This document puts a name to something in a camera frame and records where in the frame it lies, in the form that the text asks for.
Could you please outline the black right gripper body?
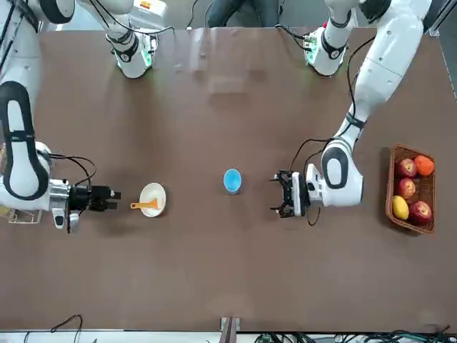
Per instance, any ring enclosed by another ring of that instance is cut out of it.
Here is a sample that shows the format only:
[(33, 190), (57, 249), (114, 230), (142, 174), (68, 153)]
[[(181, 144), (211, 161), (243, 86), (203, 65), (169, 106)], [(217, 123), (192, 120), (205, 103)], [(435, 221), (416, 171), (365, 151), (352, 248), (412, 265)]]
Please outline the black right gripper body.
[(85, 210), (94, 211), (92, 202), (91, 187), (85, 185), (73, 185), (69, 193), (69, 211), (83, 212)]

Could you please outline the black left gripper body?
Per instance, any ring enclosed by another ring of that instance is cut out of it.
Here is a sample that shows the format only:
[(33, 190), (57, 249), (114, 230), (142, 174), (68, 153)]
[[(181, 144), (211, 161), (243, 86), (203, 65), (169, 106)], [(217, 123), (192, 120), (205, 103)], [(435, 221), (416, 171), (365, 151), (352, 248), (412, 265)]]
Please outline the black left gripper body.
[(287, 172), (283, 186), (284, 217), (303, 217), (308, 206), (308, 190), (303, 176), (298, 172)]

